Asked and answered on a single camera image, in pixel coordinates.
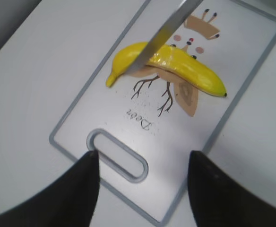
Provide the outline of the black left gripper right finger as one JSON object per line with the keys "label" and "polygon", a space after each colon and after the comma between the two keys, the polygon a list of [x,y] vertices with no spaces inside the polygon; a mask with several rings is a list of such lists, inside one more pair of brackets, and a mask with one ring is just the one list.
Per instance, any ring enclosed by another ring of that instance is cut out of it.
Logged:
{"label": "black left gripper right finger", "polygon": [[198,227],[276,227],[276,208],[235,182],[201,151],[190,153],[187,188]]}

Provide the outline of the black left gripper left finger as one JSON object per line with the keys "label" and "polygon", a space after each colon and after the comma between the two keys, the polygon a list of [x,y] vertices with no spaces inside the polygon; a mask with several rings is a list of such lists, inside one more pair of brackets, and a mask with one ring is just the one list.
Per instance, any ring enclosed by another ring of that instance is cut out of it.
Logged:
{"label": "black left gripper left finger", "polygon": [[99,190],[99,154],[89,151],[47,188],[0,214],[0,227],[88,227]]}

